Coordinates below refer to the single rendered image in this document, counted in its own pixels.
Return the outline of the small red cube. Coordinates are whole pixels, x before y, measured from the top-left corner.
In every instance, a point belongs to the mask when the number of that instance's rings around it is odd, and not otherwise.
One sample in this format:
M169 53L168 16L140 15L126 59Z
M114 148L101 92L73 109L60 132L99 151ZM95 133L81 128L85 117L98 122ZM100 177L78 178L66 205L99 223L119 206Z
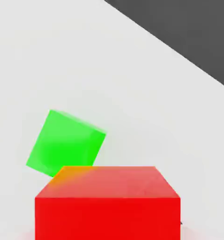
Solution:
M153 166L65 166L35 197L35 240L180 240L180 224Z

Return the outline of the small green cube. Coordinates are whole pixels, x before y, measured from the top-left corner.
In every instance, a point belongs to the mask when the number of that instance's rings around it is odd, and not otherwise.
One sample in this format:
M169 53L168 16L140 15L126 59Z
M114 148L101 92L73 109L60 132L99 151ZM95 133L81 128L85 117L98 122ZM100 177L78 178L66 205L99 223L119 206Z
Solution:
M66 112L50 110L26 165L48 176L64 166L91 166L106 132Z

